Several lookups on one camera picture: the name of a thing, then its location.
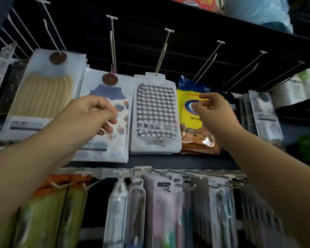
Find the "gray checkered towel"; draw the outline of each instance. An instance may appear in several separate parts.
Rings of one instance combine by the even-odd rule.
[[[137,129],[141,137],[176,138],[177,119],[172,88],[140,84],[137,94]]]

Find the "hand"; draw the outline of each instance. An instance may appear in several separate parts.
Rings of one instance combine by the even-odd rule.
[[[226,133],[243,129],[238,122],[228,101],[220,94],[202,93],[201,99],[208,99],[192,104],[192,109],[200,116],[203,125],[219,139]]]
[[[74,154],[96,134],[113,132],[117,110],[105,98],[87,95],[73,99],[44,129],[42,141],[56,147],[62,159]]]

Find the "left hand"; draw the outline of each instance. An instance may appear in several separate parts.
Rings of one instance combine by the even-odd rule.
[[[73,99],[39,132],[44,144],[55,146],[62,159],[74,154],[96,134],[113,132],[117,110],[105,98],[87,95]]]

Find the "bath towel package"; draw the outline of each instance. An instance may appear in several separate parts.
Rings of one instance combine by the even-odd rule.
[[[54,50],[36,49],[24,72],[0,140],[19,141],[40,131],[78,95],[86,54],[66,52],[59,65],[50,62]]]
[[[132,154],[172,154],[182,149],[177,89],[165,75],[135,75],[130,150]]]
[[[134,78],[118,74],[118,82],[107,85],[102,81],[105,74],[86,68],[79,97],[90,94],[105,97],[118,110],[117,124],[111,125],[113,133],[96,135],[78,150],[75,161],[128,162]]]

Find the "right hand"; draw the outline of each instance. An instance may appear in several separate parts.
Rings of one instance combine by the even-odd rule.
[[[228,101],[220,94],[202,93],[201,99],[208,99],[192,104],[192,109],[208,131],[217,139],[226,133],[243,129]]]

